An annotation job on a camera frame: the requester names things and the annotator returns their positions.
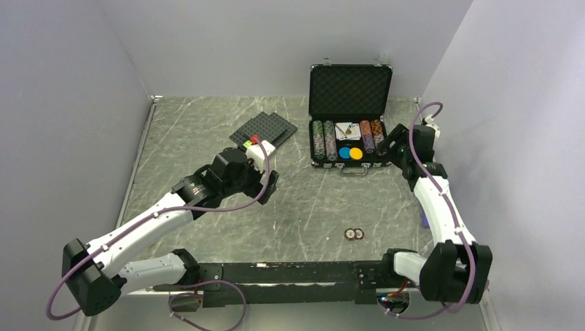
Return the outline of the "small chip stack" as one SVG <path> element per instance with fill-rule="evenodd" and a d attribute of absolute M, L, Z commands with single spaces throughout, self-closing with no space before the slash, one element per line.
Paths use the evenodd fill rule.
<path fill-rule="evenodd" d="M 384 135 L 383 134 L 376 134 L 374 137 L 374 142 L 375 142 L 375 148 L 376 150 L 379 150 L 380 145 L 383 143 L 384 141 Z"/>

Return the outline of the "purple chip stack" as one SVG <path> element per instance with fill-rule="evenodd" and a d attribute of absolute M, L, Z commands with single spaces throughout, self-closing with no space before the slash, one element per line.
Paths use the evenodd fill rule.
<path fill-rule="evenodd" d="M 362 136 L 362 141 L 364 145 L 364 151 L 366 154 L 372 154 L 375 152 L 375 142 L 371 134 L 364 134 Z"/>

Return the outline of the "red chip stack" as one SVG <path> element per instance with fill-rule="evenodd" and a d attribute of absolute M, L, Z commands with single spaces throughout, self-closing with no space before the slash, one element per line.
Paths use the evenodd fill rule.
<path fill-rule="evenodd" d="M 359 122 L 360 132 L 362 136 L 372 135 L 370 121 L 363 120 Z"/>

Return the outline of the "purple-grey chip stack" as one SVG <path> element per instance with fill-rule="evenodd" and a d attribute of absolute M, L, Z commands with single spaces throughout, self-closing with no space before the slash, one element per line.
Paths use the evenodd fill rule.
<path fill-rule="evenodd" d="M 326 136 L 324 138 L 325 141 L 325 147 L 326 147 L 326 155 L 327 157 L 336 159 L 337 158 L 337 148 L 336 148 L 336 143 L 335 143 L 335 137 L 334 136 Z"/>

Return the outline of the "dark green chip stack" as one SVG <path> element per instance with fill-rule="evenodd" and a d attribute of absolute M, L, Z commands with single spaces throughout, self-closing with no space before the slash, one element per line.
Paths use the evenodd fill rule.
<path fill-rule="evenodd" d="M 332 121 L 324 121 L 323 130 L 326 139 L 335 140 L 335 124 Z"/>

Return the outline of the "grey chip stack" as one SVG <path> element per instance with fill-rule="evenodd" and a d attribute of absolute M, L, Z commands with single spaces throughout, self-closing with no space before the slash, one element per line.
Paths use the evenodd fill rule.
<path fill-rule="evenodd" d="M 324 137 L 313 137 L 313 147 L 315 154 L 326 154 Z"/>

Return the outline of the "orange-black single chip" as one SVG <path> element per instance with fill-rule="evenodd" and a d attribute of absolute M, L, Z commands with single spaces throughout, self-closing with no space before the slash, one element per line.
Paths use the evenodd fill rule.
<path fill-rule="evenodd" d="M 364 238 L 364 231 L 361 228 L 355 228 L 354 233 L 356 240 L 361 240 Z"/>
<path fill-rule="evenodd" d="M 352 228 L 348 228 L 344 231 L 344 238 L 346 240 L 352 241 L 356 237 L 355 231 Z"/>

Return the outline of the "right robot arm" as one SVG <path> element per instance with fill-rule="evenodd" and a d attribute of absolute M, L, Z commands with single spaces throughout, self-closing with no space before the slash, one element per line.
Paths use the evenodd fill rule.
<path fill-rule="evenodd" d="M 493 253 L 464 225 L 449 191 L 448 174 L 434 160 L 434 142 L 433 128 L 398 124 L 381 143 L 420 203 L 434 243 L 428 257 L 389 249 L 382 259 L 381 279 L 392 287 L 412 281 L 427 301 L 477 304 L 487 288 Z"/>

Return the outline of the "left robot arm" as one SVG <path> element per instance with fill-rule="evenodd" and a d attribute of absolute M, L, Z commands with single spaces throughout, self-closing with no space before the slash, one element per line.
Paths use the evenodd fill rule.
<path fill-rule="evenodd" d="M 62 282 L 78 304 L 76 311 L 95 316 L 123 295 L 155 285 L 192 288 L 199 280 L 200 266 L 189 251 L 175 249 L 141 261 L 135 257 L 205 213 L 236 210 L 220 208 L 221 202 L 232 195 L 250 197 L 240 209 L 255 202 L 267 203 L 279 178 L 270 168 L 275 150 L 268 141 L 225 148 L 212 163 L 180 179 L 152 207 L 119 228 L 87 243 L 73 239 L 65 244 Z"/>

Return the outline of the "yellow dealer button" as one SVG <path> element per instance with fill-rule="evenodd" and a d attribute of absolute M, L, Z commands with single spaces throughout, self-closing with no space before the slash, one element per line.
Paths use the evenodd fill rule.
<path fill-rule="evenodd" d="M 351 148 L 349 156 L 352 160 L 361 160 L 364 157 L 364 153 L 360 148 Z"/>

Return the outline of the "blue dealer button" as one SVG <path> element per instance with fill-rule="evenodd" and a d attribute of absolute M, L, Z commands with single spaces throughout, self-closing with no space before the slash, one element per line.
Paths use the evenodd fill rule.
<path fill-rule="evenodd" d="M 339 149 L 339 157 L 341 159 L 350 159 L 350 148 L 342 147 Z"/>

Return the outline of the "playing cards deck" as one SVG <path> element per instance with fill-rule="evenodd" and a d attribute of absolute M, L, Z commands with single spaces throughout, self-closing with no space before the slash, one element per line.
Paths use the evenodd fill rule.
<path fill-rule="evenodd" d="M 361 130 L 358 123 L 338 122 L 334 124 L 337 140 L 358 141 L 361 139 Z"/>

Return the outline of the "dark foam pad top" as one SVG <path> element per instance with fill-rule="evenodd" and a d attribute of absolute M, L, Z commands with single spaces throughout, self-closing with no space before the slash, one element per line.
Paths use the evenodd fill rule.
<path fill-rule="evenodd" d="M 265 112 L 260 112 L 233 132 L 229 136 L 229 139 L 237 145 L 242 146 L 246 141 L 250 140 L 251 136 L 257 134 L 261 140 L 267 140 L 271 143 L 284 130 L 277 129 L 275 122 L 269 115 Z"/>

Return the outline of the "black poker case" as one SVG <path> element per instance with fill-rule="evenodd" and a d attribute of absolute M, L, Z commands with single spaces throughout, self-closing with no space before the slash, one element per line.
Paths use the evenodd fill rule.
<path fill-rule="evenodd" d="M 308 102 L 308 125 L 310 139 L 310 158 L 316 168 L 334 168 L 342 174 L 349 169 L 360 168 L 367 174 L 371 168 L 382 168 L 391 165 L 387 155 L 375 152 L 366 154 L 361 139 L 358 141 L 340 141 L 335 137 L 337 158 L 315 160 L 313 147 L 313 121 L 332 121 L 358 123 L 363 120 L 382 123 L 384 138 L 388 133 L 384 126 L 384 112 L 393 75 L 391 66 L 335 64 L 313 65 L 310 71 L 310 93 Z M 364 157 L 361 160 L 341 159 L 339 149 L 342 147 L 360 148 Z"/>

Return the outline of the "purple cylinder object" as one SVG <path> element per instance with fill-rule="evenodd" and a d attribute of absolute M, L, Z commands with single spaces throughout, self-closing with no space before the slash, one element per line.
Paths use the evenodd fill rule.
<path fill-rule="evenodd" d="M 427 217 L 426 217 L 426 215 L 425 215 L 425 214 L 423 214 L 423 215 L 422 215 L 422 226 L 423 226 L 424 228 L 429 228 L 429 227 L 430 227 L 430 226 L 429 226 L 429 223 L 428 223 L 428 219 L 427 219 Z"/>

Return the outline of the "black base frame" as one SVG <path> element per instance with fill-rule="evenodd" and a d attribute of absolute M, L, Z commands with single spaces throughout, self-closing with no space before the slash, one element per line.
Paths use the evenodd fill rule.
<path fill-rule="evenodd" d="M 248 304 L 353 302 L 376 304 L 413 284 L 392 275 L 382 261 L 202 263 L 199 286 L 205 308 Z"/>

